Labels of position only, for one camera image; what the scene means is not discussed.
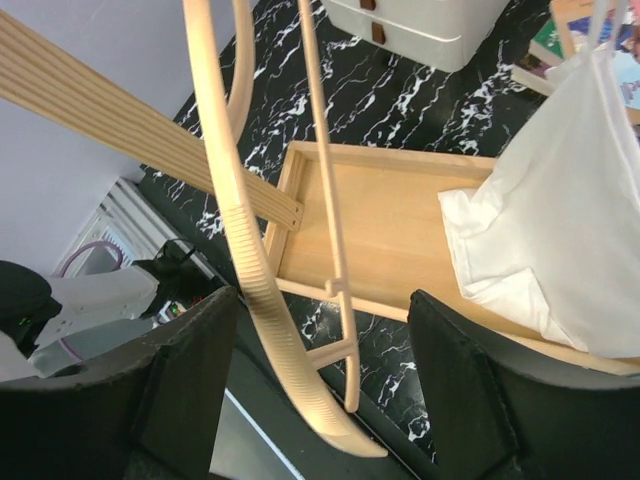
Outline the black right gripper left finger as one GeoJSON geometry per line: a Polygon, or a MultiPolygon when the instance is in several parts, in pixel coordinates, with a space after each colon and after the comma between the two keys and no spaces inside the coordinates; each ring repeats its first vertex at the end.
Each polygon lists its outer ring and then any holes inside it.
{"type": "Polygon", "coordinates": [[[237,292],[46,378],[1,384],[4,479],[205,479],[237,292]]]}

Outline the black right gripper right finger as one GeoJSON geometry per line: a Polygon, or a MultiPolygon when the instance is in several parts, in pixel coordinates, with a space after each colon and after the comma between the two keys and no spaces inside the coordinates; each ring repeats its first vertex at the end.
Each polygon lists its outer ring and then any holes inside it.
{"type": "Polygon", "coordinates": [[[638,478],[637,377],[553,359],[422,290],[408,327],[440,478],[638,478]]]}

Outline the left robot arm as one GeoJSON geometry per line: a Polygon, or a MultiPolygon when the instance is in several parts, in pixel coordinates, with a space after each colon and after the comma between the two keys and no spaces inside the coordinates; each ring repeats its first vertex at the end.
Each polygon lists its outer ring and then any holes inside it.
{"type": "Polygon", "coordinates": [[[60,340],[113,321],[146,320],[174,303],[189,309],[223,286],[202,271],[176,239],[155,257],[110,272],[44,277],[1,262],[1,380],[44,374],[32,355],[60,340]]]}

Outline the beige wooden hanger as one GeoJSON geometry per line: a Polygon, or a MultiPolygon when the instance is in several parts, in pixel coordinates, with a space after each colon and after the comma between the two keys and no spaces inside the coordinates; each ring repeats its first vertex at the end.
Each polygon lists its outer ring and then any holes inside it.
{"type": "Polygon", "coordinates": [[[271,367],[309,427],[344,453],[382,458],[386,449],[349,417],[359,407],[360,358],[311,7],[307,1],[298,4],[334,269],[325,289],[339,303],[342,325],[340,340],[313,350],[305,349],[274,275],[286,234],[300,227],[303,208],[252,177],[237,150],[253,90],[255,48],[247,2],[236,1],[233,7],[236,64],[233,87],[227,92],[211,6],[207,1],[183,4],[207,161],[239,286],[271,367]]]}

